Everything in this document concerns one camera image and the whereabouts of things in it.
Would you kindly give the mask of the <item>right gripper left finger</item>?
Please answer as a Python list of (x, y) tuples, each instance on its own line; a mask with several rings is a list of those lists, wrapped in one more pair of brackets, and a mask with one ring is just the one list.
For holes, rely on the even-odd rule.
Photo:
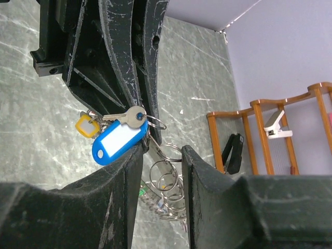
[(62, 189), (1, 183), (1, 248), (130, 248), (144, 149)]

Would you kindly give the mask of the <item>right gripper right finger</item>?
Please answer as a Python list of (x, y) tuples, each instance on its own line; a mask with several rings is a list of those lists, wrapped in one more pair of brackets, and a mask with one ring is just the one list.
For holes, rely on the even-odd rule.
[(331, 248), (331, 177), (237, 180), (182, 148), (190, 248)]

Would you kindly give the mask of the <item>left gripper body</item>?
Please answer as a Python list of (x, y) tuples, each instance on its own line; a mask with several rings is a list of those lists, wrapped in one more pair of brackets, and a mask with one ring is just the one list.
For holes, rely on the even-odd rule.
[(102, 1), (38, 3), (39, 48), (31, 51), (37, 74), (60, 74), (73, 93), (103, 93)]

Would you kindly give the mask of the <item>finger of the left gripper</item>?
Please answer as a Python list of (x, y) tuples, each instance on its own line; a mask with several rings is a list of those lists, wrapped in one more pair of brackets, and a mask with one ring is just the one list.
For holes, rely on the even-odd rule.
[(132, 54), (140, 85), (141, 100), (148, 115), (159, 118), (157, 75), (159, 42), (168, 1), (134, 1)]
[(64, 82), (98, 115), (141, 105), (131, 46), (133, 1), (82, 1), (70, 32)]

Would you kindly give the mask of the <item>yellow tag key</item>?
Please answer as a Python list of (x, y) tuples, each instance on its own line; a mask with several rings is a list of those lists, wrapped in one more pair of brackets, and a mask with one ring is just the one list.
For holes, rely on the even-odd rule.
[(80, 113), (80, 118), (75, 124), (76, 130), (87, 138), (94, 137), (100, 131), (100, 125), (85, 112)]

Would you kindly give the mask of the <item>metal disc keyring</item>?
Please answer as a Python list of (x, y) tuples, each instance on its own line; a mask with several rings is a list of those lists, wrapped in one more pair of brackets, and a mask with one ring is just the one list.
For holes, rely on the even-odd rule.
[[(100, 125), (100, 131), (92, 137), (93, 140), (113, 123), (112, 121), (102, 120), (103, 116), (99, 116), (91, 110), (87, 110), (85, 113)], [(148, 121), (147, 134), (139, 142), (142, 142), (148, 149), (153, 163), (148, 168), (148, 180), (141, 181), (139, 198), (161, 220), (179, 222), (182, 229), (186, 231), (187, 218), (183, 179), (175, 166), (176, 163), (181, 162), (181, 159), (171, 158), (162, 150), (164, 147), (168, 147), (179, 151), (180, 148), (171, 143), (159, 145), (152, 137), (150, 129), (155, 128), (157, 131), (160, 131), (165, 130), (167, 127), (161, 120), (147, 113), (146, 118)]]

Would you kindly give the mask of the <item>blue tag key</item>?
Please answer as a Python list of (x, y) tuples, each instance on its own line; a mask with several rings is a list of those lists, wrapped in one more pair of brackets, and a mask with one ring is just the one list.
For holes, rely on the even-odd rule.
[(102, 120), (113, 122), (92, 144), (92, 156), (102, 166), (117, 160), (147, 134), (146, 111), (141, 106), (132, 106), (122, 114), (105, 115)]

